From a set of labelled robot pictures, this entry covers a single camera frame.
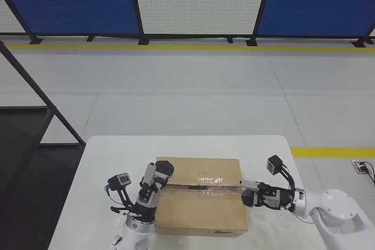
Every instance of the black metal frame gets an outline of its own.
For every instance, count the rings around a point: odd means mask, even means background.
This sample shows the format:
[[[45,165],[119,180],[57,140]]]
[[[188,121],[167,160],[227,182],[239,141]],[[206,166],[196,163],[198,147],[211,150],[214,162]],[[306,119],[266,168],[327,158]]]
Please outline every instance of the black metal frame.
[[[246,40],[247,46],[257,46],[256,38],[258,38],[258,30],[260,28],[261,20],[263,19],[263,14],[264,14],[266,4],[267,4],[267,0],[261,0],[260,7],[257,13],[256,23],[254,24],[254,29],[252,31],[252,35],[250,37],[250,40]]]
[[[356,48],[365,48],[365,45],[364,45],[365,42],[367,42],[368,44],[374,44],[374,42],[369,37],[371,33],[374,31],[374,29],[375,29],[375,22],[369,28],[367,33],[362,38],[358,39],[355,42],[352,42],[352,45],[354,45],[354,47]]]
[[[85,145],[86,143],[82,140],[75,129],[70,125],[70,123],[65,119],[63,114],[58,110],[58,108],[51,102],[48,96],[43,92],[43,90],[38,86],[35,80],[28,74],[28,72],[22,67],[18,60],[11,54],[8,48],[0,40],[0,53],[9,61],[9,63],[14,67],[14,69],[24,78],[24,80],[30,85],[30,87],[35,91],[35,93],[46,103],[50,110],[53,110],[54,115],[62,122],[62,124],[68,129],[68,131],[75,137],[75,139],[80,143],[80,145]]]
[[[8,7],[10,8],[11,12],[14,14],[16,19],[18,20],[19,24],[25,30],[25,33],[27,34],[27,36],[29,36],[29,38],[31,39],[31,42],[29,44],[40,44],[43,41],[43,39],[39,39],[35,34],[32,33],[28,25],[26,25],[24,19],[21,17],[17,8],[15,8],[15,6],[13,5],[13,2],[11,0],[5,0],[5,1]]]
[[[375,37],[370,37],[370,34],[375,28],[375,22],[370,27],[369,31],[365,36],[297,36],[297,35],[260,35],[258,34],[259,27],[261,25],[261,20],[263,18],[264,10],[266,7],[266,0],[262,0],[260,3],[259,11],[256,18],[256,23],[252,34],[145,34],[143,30],[142,19],[140,15],[140,8],[138,0],[132,0],[137,28],[139,30],[138,34],[106,34],[106,33],[32,33],[26,23],[23,21],[21,15],[16,10],[14,4],[11,0],[5,0],[10,10],[14,13],[15,17],[25,29],[25,33],[11,33],[11,32],[0,32],[0,36],[24,36],[27,35],[31,38],[30,44],[39,44],[42,39],[37,38],[37,36],[87,36],[87,42],[91,42],[95,37],[109,37],[109,38],[131,38],[138,39],[139,45],[148,45],[150,40],[162,40],[162,39],[189,39],[189,38],[226,38],[228,43],[233,43],[233,38],[250,38],[246,41],[248,46],[257,46],[256,38],[303,38],[303,39],[358,39],[353,44],[356,47],[364,47],[364,42],[372,44],[371,39]]]
[[[81,148],[83,151],[86,143],[83,139],[79,136],[79,134],[74,130],[74,128],[70,125],[70,123],[65,119],[65,117],[61,114],[58,108],[51,102],[51,100],[46,96],[43,90],[36,84],[33,78],[26,72],[26,70],[21,66],[18,60],[11,54],[8,48],[4,45],[4,43],[0,40],[0,53],[10,62],[10,64],[15,68],[15,70],[24,78],[24,80],[30,85],[30,87],[35,91],[35,93],[46,103],[46,106],[26,106],[26,107],[9,107],[4,106],[0,107],[0,114],[26,114],[26,113],[41,113],[43,115],[42,126],[39,127],[39,130],[33,136],[29,134],[24,134],[20,131],[20,134],[23,136],[31,137],[30,145],[25,150],[24,154],[22,155],[20,161],[17,163],[17,167],[14,169],[12,176],[9,179],[8,184],[4,192],[0,197],[0,221],[6,212],[5,208],[9,205],[11,198],[19,184],[19,180],[24,176],[26,169],[28,168],[29,164],[32,161],[33,156],[35,155],[37,149],[39,147],[52,147],[52,148]],[[41,143],[41,139],[43,138],[44,134],[46,133],[53,117],[56,116],[62,124],[67,128],[67,130],[75,137],[77,143],[66,143],[66,144],[47,144]],[[10,124],[3,124],[3,126],[10,126],[11,129],[17,129],[16,127],[12,127]],[[62,196],[63,201],[65,202],[66,194],[71,187],[71,183],[73,181],[74,174],[76,169],[72,173],[72,178],[70,177],[66,181],[66,185],[62,187]],[[56,216],[59,217],[61,213],[62,207],[56,210]],[[56,227],[56,221],[54,224],[51,224],[49,230],[51,234],[47,236],[51,237]]]

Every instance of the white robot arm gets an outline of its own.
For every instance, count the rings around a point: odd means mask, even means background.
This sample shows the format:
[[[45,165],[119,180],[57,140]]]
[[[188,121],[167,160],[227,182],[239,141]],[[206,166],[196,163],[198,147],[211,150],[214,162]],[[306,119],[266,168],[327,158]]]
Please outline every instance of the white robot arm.
[[[107,195],[109,190],[117,191],[123,207],[110,207],[115,213],[127,211],[124,223],[124,234],[117,235],[109,249],[112,250],[148,250],[148,237],[154,232],[154,215],[156,213],[160,192],[165,188],[168,179],[174,173],[174,166],[168,161],[149,163],[140,184],[139,195],[136,203],[130,200],[126,186],[132,181],[127,173],[118,174],[108,179],[108,185],[104,187]]]
[[[297,189],[294,187],[293,178],[284,167],[277,156],[268,159],[267,169],[272,175],[281,173],[288,180],[290,189],[243,180],[243,203],[249,207],[286,209],[304,219],[311,216],[329,250],[375,250],[375,227],[350,195],[337,189],[330,189],[322,194]],[[334,234],[329,229],[349,221],[354,224],[354,232]]]

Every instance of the packing tape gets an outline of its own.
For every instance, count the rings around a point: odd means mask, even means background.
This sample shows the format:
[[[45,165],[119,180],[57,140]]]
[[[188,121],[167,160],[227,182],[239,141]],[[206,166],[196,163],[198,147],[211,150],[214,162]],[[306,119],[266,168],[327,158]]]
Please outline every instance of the packing tape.
[[[170,184],[165,187],[165,193],[174,198],[208,198],[209,196],[241,196],[244,188],[241,186],[188,186]]]

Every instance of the floor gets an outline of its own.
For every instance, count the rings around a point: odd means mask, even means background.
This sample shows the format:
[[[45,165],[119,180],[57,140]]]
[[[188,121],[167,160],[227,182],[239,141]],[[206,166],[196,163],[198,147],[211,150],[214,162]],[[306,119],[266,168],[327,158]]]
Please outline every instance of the floor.
[[[64,38],[44,43],[81,41]],[[95,39],[93,44],[118,42]],[[259,42],[260,46],[292,44],[352,47],[347,41]],[[93,135],[280,134],[296,147],[375,147],[375,53],[12,52],[85,140]],[[35,104],[43,103],[0,56],[0,105]],[[55,121],[44,141],[73,139]],[[296,158],[296,164],[305,188],[346,191],[375,224],[373,184],[367,176],[356,174],[350,160]],[[375,159],[363,160],[375,167]]]

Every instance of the yellow tape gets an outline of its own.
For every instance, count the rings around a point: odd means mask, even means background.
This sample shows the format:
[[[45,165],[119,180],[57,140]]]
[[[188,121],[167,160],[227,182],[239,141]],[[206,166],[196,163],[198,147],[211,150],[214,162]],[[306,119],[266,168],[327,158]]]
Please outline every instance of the yellow tape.
[[[375,147],[291,147],[297,158],[375,158]]]
[[[289,52],[366,52],[375,47],[291,47],[291,46],[219,46],[219,45],[78,45],[78,44],[7,44],[9,49],[80,49],[80,50],[207,50],[207,51],[289,51]]]

